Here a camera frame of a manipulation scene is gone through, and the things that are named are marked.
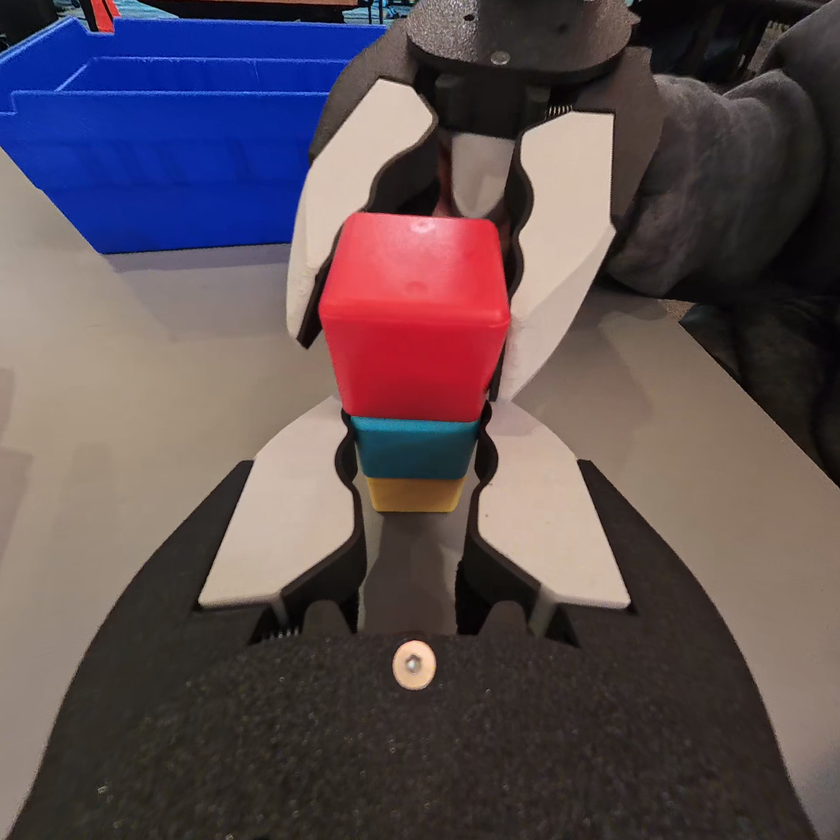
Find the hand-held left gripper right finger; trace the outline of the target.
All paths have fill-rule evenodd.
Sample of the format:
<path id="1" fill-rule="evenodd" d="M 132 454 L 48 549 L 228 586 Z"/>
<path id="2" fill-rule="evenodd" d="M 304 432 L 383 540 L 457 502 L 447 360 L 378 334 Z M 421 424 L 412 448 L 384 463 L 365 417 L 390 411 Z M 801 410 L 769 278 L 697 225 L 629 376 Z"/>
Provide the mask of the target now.
<path id="1" fill-rule="evenodd" d="M 480 418 L 465 542 L 459 632 L 477 634 L 502 602 L 531 634 L 572 634 L 571 606 L 621 611 L 631 596 L 579 462 L 540 420 L 510 402 Z"/>

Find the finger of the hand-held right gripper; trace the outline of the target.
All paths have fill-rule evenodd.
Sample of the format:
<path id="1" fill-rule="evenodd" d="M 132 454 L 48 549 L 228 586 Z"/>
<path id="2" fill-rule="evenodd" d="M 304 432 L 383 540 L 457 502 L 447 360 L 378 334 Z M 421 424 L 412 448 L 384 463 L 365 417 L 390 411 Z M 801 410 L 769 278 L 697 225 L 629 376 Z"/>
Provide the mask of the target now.
<path id="1" fill-rule="evenodd" d="M 438 172 L 438 116 L 412 87 L 378 80 L 311 163 L 287 271 L 287 329 L 301 347 L 321 331 L 319 300 L 344 223 L 394 214 L 430 197 Z"/>
<path id="2" fill-rule="evenodd" d="M 511 401 L 569 331 L 616 228 L 614 117 L 567 112 L 527 129 L 514 150 L 511 322 L 494 401 Z"/>

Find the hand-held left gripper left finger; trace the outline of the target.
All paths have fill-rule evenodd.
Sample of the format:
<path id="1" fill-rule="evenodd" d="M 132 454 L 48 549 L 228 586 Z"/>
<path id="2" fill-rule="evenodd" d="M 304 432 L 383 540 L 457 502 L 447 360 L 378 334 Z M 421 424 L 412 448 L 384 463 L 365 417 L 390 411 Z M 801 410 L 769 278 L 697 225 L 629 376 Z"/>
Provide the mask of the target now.
<path id="1" fill-rule="evenodd" d="M 354 437 L 329 396 L 256 455 L 198 604 L 305 611 L 353 600 L 366 573 Z"/>

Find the yellow cube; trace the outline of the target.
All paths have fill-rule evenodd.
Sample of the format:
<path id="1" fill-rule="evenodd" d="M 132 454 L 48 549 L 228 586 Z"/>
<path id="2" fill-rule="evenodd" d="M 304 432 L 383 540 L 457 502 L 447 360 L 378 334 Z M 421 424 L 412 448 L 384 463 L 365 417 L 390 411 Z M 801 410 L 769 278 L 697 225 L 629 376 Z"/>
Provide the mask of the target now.
<path id="1" fill-rule="evenodd" d="M 465 478 L 416 479 L 366 477 L 373 509 L 380 513 L 443 513 L 454 511 Z"/>

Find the light blue cube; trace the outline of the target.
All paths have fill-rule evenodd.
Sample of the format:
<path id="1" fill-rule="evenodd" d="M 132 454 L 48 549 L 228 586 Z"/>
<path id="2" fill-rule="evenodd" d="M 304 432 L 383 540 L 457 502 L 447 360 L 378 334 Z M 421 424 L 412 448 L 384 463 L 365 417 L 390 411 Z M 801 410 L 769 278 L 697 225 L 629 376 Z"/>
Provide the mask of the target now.
<path id="1" fill-rule="evenodd" d="M 471 423 L 350 416 L 364 476 L 458 480 L 473 455 L 480 421 Z"/>

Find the red cube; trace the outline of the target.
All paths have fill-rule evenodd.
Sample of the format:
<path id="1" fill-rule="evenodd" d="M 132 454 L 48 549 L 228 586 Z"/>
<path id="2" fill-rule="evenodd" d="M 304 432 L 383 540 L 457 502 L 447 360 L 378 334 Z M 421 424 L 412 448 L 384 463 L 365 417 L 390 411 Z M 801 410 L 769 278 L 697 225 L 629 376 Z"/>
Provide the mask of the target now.
<path id="1" fill-rule="evenodd" d="M 475 422 L 511 320 L 497 227 L 354 213 L 318 314 L 347 414 Z"/>

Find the blue plastic bin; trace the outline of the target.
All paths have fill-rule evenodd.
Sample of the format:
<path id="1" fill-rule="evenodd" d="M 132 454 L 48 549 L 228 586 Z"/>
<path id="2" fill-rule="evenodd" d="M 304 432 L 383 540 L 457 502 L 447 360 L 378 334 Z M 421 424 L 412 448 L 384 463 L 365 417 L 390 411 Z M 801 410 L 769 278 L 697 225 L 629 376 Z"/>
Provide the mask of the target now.
<path id="1" fill-rule="evenodd" d="M 385 32 L 65 19 L 2 54 L 2 148 L 103 255 L 288 243 L 329 90 Z"/>

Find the person's right forearm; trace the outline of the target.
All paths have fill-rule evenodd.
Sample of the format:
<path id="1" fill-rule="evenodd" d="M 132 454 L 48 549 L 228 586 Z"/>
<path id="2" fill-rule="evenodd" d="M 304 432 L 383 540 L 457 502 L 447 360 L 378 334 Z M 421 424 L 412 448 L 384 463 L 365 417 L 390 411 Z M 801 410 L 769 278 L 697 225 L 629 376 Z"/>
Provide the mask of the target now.
<path id="1" fill-rule="evenodd" d="M 838 295 L 838 2 L 727 92 L 655 81 L 663 132 L 604 273 L 651 298 Z"/>

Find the grey desk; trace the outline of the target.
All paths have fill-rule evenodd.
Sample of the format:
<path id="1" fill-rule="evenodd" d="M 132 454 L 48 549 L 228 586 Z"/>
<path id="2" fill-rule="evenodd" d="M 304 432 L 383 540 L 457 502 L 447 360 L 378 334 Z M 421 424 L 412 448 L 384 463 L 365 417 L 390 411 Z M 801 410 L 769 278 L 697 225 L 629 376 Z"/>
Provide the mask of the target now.
<path id="1" fill-rule="evenodd" d="M 133 576 L 333 390 L 286 246 L 99 255 L 2 154 L 2 838 Z M 729 624 L 838 838 L 838 488 L 666 305 L 596 289 L 518 403 L 596 464 Z"/>

